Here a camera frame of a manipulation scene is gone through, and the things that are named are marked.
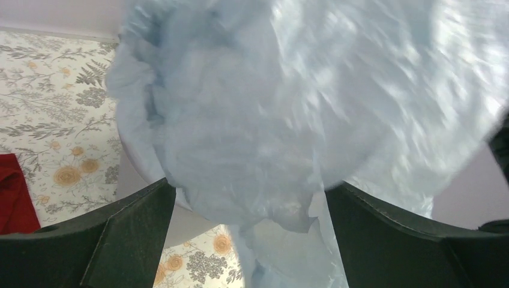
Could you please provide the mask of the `grey plastic trash bin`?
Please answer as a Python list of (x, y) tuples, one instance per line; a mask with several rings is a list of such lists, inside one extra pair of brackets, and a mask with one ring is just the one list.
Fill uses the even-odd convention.
[[(115, 199), (123, 199), (165, 176), (152, 145), (133, 143), (126, 132), (118, 131), (122, 150), (119, 153), (119, 172)], [(217, 223), (193, 212), (181, 188), (176, 189), (175, 207), (164, 246), (181, 245), (217, 227)]]

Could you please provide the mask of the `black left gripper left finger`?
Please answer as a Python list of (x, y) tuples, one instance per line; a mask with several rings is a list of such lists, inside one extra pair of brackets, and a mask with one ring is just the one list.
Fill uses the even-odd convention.
[(175, 198), (161, 179), (70, 220), (1, 236), (1, 286), (152, 287)]

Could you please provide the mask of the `light blue plastic trash bag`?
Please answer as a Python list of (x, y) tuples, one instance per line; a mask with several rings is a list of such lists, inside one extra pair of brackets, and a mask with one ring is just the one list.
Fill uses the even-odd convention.
[(431, 214), (508, 109), (508, 2), (137, 1), (106, 86), (246, 287), (346, 287), (325, 190)]

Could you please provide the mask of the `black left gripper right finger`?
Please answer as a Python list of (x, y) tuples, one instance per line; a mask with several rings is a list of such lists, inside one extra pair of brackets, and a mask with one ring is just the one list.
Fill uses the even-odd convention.
[(325, 193), (350, 287), (507, 287), (508, 221), (440, 223), (343, 183)]

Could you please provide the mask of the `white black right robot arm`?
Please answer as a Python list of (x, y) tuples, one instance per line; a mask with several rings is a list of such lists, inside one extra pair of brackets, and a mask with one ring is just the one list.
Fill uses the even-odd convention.
[(508, 113), (489, 140), (490, 151), (508, 184)]

